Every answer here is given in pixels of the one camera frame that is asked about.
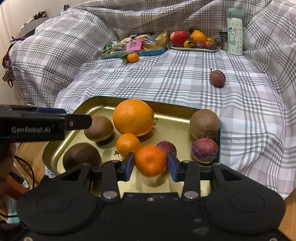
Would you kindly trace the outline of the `person left hand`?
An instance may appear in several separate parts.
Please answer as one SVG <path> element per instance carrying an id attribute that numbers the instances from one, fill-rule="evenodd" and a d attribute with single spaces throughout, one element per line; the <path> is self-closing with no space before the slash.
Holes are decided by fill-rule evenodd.
<path id="1" fill-rule="evenodd" d="M 5 181 L 12 169 L 14 163 L 14 155 L 16 153 L 16 144 L 1 142 L 0 151 L 0 178 Z"/>

